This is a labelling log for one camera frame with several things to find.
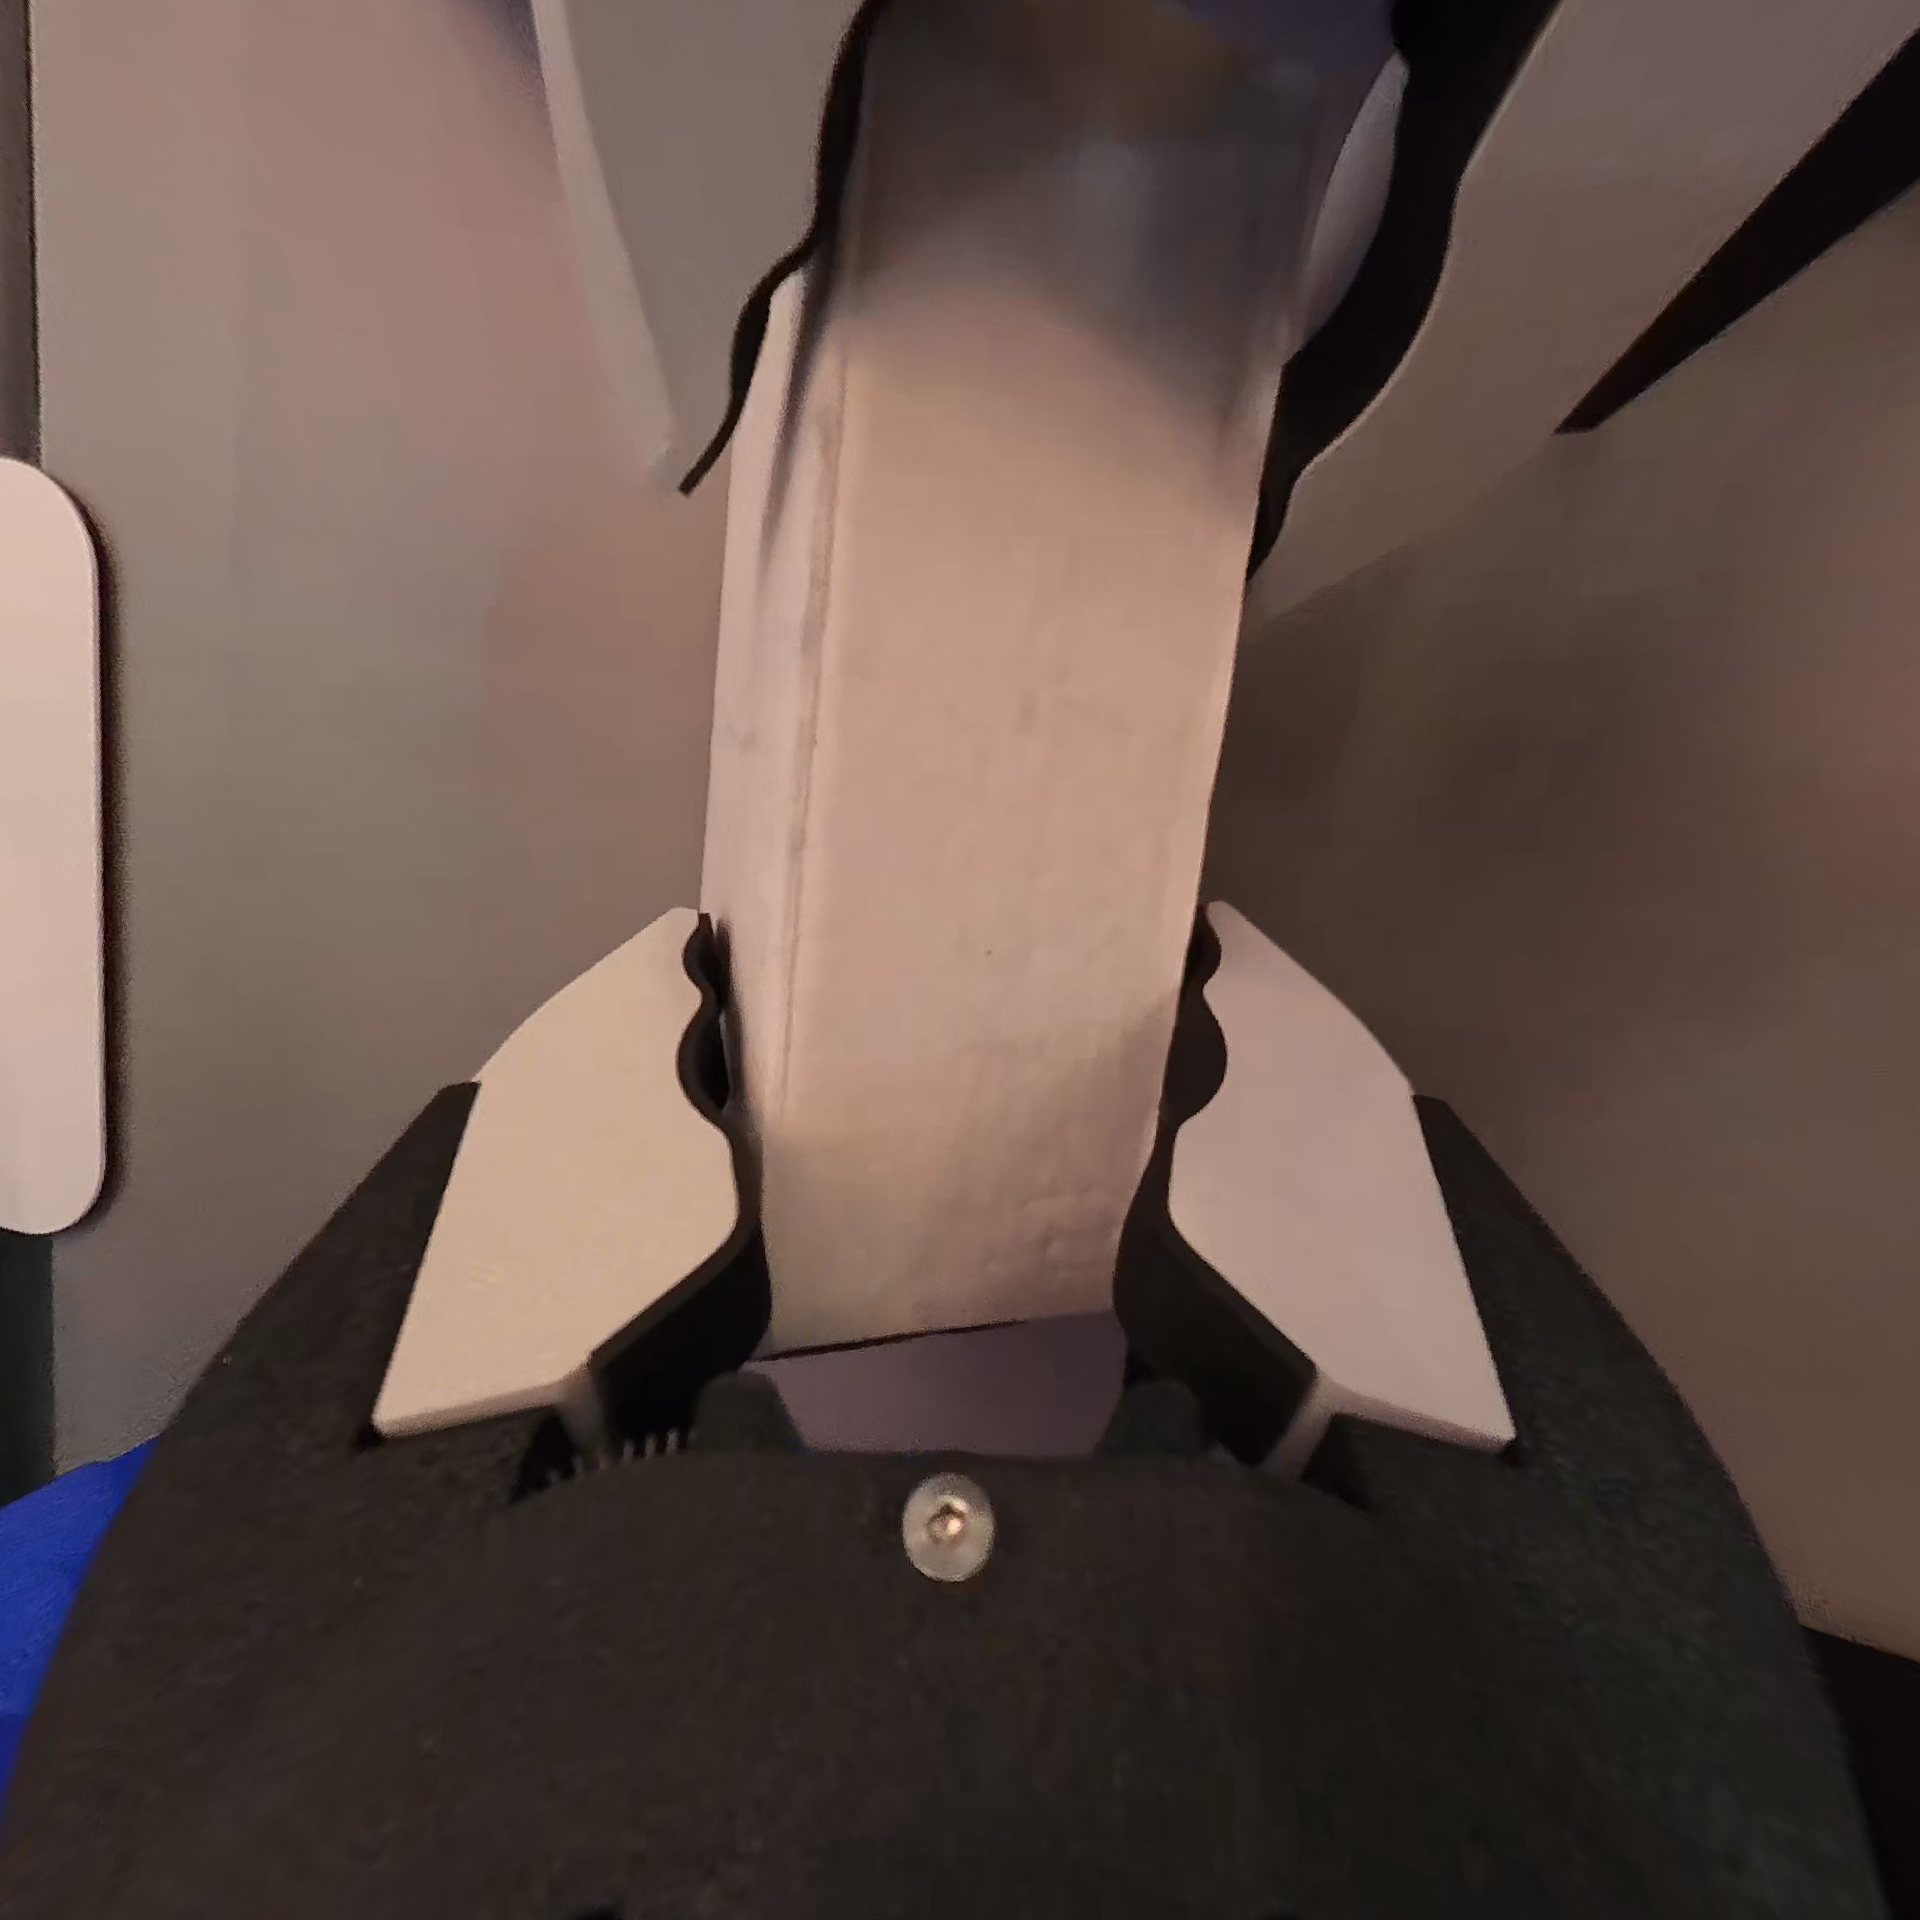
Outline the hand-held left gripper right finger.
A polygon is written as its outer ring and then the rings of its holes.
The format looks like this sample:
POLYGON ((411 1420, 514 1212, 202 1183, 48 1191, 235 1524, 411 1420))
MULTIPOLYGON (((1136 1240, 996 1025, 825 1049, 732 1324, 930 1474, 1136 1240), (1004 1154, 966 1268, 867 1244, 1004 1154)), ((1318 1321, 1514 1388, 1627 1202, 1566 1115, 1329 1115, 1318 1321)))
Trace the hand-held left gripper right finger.
POLYGON ((1228 904, 1192 925, 1110 1303, 1130 1363, 1243 1467, 1299 1476, 1344 1417, 1515 1442, 1404 1069, 1228 904))

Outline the blue plastic bin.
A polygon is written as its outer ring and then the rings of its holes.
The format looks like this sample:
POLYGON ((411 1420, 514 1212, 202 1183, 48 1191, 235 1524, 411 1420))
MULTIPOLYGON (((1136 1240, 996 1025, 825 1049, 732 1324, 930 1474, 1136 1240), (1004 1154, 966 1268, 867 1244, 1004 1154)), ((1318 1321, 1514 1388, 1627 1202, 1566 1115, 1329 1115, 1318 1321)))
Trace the blue plastic bin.
POLYGON ((153 1447, 65 1473, 3 1508, 3 1784, 84 1571, 153 1447))

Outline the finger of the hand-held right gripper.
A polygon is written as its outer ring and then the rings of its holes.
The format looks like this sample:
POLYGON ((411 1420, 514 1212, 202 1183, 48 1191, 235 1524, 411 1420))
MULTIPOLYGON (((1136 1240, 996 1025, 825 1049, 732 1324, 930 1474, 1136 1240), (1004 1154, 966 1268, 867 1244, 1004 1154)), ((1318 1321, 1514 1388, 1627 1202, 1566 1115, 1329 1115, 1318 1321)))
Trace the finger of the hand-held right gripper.
POLYGON ((585 313, 661 489, 726 448, 774 290, 824 242, 878 11, 531 4, 585 313))
POLYGON ((1912 2, 1557 8, 1462 167, 1421 324, 1296 483, 1248 621, 1523 466, 1913 32, 1912 2))

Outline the person's dark clothing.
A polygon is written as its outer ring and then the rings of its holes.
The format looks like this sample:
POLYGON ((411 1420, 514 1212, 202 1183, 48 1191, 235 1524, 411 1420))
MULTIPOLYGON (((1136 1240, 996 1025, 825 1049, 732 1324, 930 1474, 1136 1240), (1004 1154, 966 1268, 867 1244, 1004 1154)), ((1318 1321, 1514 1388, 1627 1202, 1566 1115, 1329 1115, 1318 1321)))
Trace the person's dark clothing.
POLYGON ((1804 1629, 1856 1780, 1880 1880, 1894 1919, 1917 1919, 1917 1664, 1804 1629))

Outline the white cardboard mailer box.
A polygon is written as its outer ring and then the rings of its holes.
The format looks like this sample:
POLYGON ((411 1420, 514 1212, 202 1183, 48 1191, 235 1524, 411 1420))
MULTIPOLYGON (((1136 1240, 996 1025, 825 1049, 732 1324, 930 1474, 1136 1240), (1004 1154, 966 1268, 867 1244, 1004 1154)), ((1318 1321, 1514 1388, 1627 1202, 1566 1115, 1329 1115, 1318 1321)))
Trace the white cardboard mailer box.
POLYGON ((768 1354, 1091 1313, 1389 4, 878 4, 732 444, 702 905, 768 1354))

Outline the document stand with white base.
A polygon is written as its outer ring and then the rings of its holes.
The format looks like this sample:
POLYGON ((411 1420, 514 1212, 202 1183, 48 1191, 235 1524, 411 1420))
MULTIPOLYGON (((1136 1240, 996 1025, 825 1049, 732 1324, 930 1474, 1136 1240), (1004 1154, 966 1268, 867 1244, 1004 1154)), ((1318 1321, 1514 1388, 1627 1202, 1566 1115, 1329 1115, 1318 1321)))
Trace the document stand with white base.
POLYGON ((3 1228, 101 1199, 106 719, 101 571, 78 504, 3 461, 3 1228))

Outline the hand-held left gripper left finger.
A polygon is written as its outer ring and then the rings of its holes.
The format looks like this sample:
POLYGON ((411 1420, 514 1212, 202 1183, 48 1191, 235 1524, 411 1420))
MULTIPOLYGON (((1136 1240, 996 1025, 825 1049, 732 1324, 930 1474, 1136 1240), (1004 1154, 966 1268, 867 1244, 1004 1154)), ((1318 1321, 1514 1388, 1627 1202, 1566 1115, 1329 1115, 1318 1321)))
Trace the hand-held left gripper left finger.
POLYGON ((550 1415, 661 1451, 772 1314, 760 1175, 706 915, 675 907, 483 1064, 372 1428, 550 1415))

